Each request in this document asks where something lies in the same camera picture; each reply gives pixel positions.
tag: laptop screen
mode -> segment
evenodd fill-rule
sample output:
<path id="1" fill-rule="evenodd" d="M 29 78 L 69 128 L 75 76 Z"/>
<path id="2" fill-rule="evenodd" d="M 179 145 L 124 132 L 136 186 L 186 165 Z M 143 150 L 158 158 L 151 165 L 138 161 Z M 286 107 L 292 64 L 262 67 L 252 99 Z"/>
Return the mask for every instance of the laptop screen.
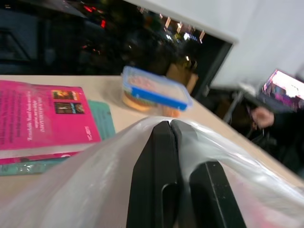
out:
<path id="1" fill-rule="evenodd" d="M 275 70 L 264 84 L 262 92 L 291 107 L 294 111 L 304 109 L 304 83 Z"/>

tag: white wall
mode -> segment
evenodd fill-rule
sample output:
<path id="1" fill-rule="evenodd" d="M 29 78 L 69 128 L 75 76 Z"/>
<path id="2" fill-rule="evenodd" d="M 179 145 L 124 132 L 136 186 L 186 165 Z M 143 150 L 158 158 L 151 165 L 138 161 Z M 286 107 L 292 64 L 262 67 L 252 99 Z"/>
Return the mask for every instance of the white wall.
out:
<path id="1" fill-rule="evenodd" d="M 258 86 L 275 68 L 293 75 L 304 64 L 302 0 L 128 1 L 234 41 L 214 86 Z"/>
<path id="2" fill-rule="evenodd" d="M 304 1 L 263 0 L 213 85 L 259 86 L 275 68 L 295 75 L 304 64 Z"/>

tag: plastic food container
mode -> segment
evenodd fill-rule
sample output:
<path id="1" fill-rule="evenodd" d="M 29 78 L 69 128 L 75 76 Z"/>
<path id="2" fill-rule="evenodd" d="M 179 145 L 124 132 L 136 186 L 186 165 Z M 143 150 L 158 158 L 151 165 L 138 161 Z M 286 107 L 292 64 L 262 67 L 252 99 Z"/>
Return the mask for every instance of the plastic food container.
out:
<path id="1" fill-rule="evenodd" d="M 125 66 L 123 69 L 123 102 L 139 111 L 161 107 L 165 116 L 177 117 L 179 111 L 192 107 L 186 87 L 178 82 Z"/>

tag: pink book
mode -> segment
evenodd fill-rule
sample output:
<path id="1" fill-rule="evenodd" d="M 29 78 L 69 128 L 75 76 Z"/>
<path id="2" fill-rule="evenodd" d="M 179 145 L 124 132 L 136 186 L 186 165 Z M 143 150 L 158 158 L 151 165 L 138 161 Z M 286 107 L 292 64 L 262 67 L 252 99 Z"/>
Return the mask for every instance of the pink book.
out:
<path id="1" fill-rule="evenodd" d="M 0 80 L 0 163 L 74 155 L 100 141 L 82 88 Z"/>

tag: table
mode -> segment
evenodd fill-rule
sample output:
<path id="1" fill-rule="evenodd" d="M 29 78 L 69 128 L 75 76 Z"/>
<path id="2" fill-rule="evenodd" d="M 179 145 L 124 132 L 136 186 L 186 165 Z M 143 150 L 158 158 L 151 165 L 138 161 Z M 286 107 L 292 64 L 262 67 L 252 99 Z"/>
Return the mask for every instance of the table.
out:
<path id="1" fill-rule="evenodd" d="M 110 105 L 116 132 L 128 127 L 134 122 L 145 118 L 146 115 L 131 110 L 123 105 L 120 99 L 122 79 L 120 76 L 0 76 L 0 80 L 14 80 L 42 85 L 80 86 L 87 99 L 107 102 Z M 194 120 L 205 125 L 235 144 L 246 149 L 254 158 L 258 159 L 270 170 L 281 176 L 289 183 L 304 187 L 300 178 L 274 160 L 245 137 L 240 135 L 228 124 L 224 123 L 208 109 L 193 100 L 193 107 L 181 113 L 181 118 Z M 26 186 L 33 183 L 39 175 L 2 176 L 0 177 L 0 201 L 13 197 Z"/>

